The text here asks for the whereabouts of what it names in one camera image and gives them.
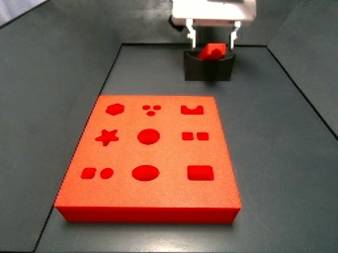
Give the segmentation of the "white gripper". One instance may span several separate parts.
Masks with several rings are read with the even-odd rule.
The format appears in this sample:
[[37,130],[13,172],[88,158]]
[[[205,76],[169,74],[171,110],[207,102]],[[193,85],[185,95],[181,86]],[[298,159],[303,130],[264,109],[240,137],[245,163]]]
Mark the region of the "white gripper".
[[196,46],[193,26],[231,27],[233,25],[229,33],[232,50],[241,24],[249,25],[255,18],[256,0],[171,0],[171,20],[177,26],[185,25],[192,49]]

